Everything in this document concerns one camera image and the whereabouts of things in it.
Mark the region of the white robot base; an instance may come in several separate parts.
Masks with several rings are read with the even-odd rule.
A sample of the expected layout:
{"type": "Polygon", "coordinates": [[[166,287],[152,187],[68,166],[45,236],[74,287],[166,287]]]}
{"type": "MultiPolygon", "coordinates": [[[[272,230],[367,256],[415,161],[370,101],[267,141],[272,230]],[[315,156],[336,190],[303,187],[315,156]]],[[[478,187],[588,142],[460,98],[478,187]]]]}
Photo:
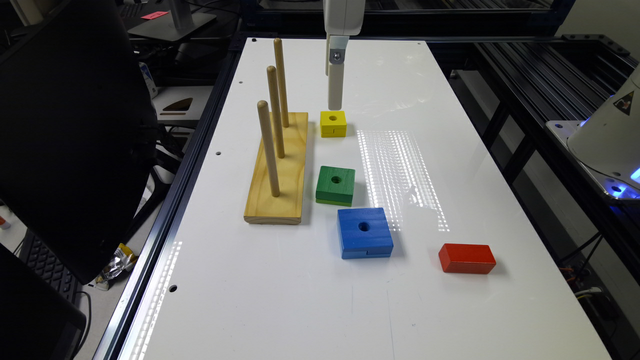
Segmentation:
{"type": "Polygon", "coordinates": [[[546,127],[604,198],[639,201],[638,70],[589,118],[549,121],[546,127]]]}

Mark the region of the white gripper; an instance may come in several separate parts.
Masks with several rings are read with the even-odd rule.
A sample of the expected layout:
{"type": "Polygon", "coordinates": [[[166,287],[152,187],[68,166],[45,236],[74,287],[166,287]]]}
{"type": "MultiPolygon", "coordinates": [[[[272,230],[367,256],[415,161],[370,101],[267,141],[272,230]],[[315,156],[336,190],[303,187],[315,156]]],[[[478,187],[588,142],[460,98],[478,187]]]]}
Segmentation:
{"type": "Polygon", "coordinates": [[[328,77],[328,109],[342,109],[344,62],[348,36],[361,31],[365,0],[323,0],[326,42],[326,75],[328,77]]]}

